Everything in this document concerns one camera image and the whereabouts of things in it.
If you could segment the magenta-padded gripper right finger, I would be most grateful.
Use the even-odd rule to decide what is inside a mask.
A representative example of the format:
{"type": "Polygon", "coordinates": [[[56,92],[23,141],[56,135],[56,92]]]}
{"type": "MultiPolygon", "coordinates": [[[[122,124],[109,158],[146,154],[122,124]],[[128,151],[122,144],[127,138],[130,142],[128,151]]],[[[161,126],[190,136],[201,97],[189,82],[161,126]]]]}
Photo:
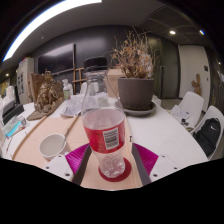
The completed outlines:
{"type": "Polygon", "coordinates": [[[167,155],[157,155],[137,143],[132,144],[132,154],[143,185],[179,170],[179,167],[167,155]]]}

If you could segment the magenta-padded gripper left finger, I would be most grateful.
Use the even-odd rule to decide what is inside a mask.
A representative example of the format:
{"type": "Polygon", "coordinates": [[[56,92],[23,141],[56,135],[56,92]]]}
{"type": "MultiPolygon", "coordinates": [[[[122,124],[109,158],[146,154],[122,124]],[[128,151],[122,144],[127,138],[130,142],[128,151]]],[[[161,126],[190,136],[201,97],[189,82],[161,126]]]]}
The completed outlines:
{"type": "Polygon", "coordinates": [[[85,144],[67,155],[56,156],[44,166],[44,170],[76,185],[80,185],[84,178],[90,155],[90,145],[85,144]]]}

